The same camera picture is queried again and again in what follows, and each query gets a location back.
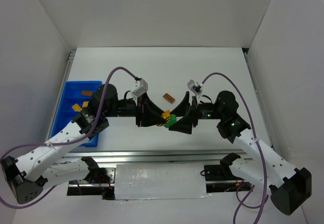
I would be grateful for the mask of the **brown lego plate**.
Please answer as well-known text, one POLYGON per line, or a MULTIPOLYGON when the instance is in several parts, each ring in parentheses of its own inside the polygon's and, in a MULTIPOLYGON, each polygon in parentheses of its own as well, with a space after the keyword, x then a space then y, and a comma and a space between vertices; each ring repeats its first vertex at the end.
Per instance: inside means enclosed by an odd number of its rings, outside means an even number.
POLYGON ((173 104, 173 103, 175 102, 175 99, 174 99, 171 95, 169 95, 168 93, 165 93, 165 94, 163 95, 163 98, 164 98, 166 101, 168 101, 170 104, 173 104))
POLYGON ((80 95, 85 97, 91 97, 93 95, 93 91, 82 90, 80 95))

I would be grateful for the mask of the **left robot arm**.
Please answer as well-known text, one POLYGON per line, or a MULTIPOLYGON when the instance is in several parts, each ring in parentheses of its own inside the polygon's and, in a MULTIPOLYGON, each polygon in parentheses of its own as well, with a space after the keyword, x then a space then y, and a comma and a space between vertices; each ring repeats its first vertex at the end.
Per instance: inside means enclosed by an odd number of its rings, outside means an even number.
POLYGON ((139 127, 166 124, 163 110, 151 102, 146 92, 143 88, 138 96, 120 100, 114 85, 103 84, 93 93, 88 106, 44 144, 17 158, 5 154, 1 166, 18 208, 30 206, 30 202, 44 189, 52 189, 65 182, 108 183, 107 171, 90 156, 73 162, 59 160, 108 128, 109 117, 135 117, 139 127))

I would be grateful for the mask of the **blue compartment bin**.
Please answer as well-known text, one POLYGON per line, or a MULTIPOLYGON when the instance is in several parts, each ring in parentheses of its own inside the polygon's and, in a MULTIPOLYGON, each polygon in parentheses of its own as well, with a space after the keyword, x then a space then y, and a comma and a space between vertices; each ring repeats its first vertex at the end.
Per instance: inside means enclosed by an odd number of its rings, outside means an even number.
POLYGON ((82 108, 84 101, 91 100, 91 97, 81 96, 81 91, 87 90, 94 93, 101 85, 102 81, 67 81, 65 83, 50 137, 60 132, 79 113, 72 109, 72 105, 79 104, 82 108))

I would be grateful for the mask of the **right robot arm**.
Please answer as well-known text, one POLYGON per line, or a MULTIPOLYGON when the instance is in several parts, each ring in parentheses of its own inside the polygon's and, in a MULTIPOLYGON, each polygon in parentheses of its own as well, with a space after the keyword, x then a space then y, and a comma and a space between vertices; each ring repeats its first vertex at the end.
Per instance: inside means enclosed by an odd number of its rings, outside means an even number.
POLYGON ((186 93, 182 102, 171 112, 180 120, 169 127, 171 131, 191 134, 193 127, 202 119, 217 119, 217 129, 222 138, 242 149, 257 168, 231 153, 220 163, 235 177, 265 188, 273 205, 283 214, 291 215, 310 196, 312 176, 306 168, 298 169, 279 156, 270 146, 259 139, 251 126, 237 113, 235 95, 221 91, 214 103, 198 103, 196 97, 189 99, 186 93))

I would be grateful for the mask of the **yellow striped lego brick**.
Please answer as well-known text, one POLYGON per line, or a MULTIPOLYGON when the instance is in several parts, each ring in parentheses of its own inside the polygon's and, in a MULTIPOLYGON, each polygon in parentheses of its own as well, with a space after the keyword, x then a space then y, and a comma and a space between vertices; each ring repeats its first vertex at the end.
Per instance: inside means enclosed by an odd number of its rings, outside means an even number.
MULTIPOLYGON (((170 110, 166 110, 164 113, 161 114, 162 118, 168 121, 168 118, 170 117, 170 110)), ((161 127, 164 126, 164 124, 158 124, 157 126, 161 127)))

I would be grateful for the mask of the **green lego plate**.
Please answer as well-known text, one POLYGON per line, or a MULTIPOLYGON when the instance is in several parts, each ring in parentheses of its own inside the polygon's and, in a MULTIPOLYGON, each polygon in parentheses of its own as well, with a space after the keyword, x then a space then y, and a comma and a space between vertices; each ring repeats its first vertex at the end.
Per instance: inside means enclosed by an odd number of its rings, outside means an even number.
POLYGON ((170 117, 168 118, 168 121, 166 122, 166 124, 164 124, 165 128, 169 128, 172 125, 174 125, 177 121, 177 116, 174 114, 171 114, 170 117))

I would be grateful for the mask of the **yellow oval lego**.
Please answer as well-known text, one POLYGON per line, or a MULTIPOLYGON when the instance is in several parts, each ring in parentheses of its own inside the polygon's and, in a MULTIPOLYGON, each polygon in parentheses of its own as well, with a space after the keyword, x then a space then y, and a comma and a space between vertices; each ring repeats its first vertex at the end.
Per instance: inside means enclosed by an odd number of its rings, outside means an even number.
POLYGON ((89 101, 84 101, 82 104, 82 108, 88 107, 89 101))

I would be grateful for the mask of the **white foil panel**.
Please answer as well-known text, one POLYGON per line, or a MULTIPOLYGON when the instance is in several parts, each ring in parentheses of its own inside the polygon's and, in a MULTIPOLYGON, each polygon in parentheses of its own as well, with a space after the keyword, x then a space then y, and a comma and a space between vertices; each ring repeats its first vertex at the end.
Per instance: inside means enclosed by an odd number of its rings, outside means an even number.
POLYGON ((118 165, 114 194, 117 200, 205 198, 201 163, 118 165))

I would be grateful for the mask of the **aluminium frame rail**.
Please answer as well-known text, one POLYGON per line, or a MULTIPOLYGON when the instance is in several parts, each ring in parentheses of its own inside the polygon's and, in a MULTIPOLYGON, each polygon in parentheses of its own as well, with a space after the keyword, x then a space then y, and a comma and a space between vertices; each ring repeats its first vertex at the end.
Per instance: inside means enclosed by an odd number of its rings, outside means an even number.
POLYGON ((243 159, 251 157, 242 150, 184 150, 184 151, 113 151, 113 152, 70 152, 63 159, 73 161, 82 157, 92 157, 99 165, 133 163, 181 163, 181 162, 219 162, 230 153, 243 159))

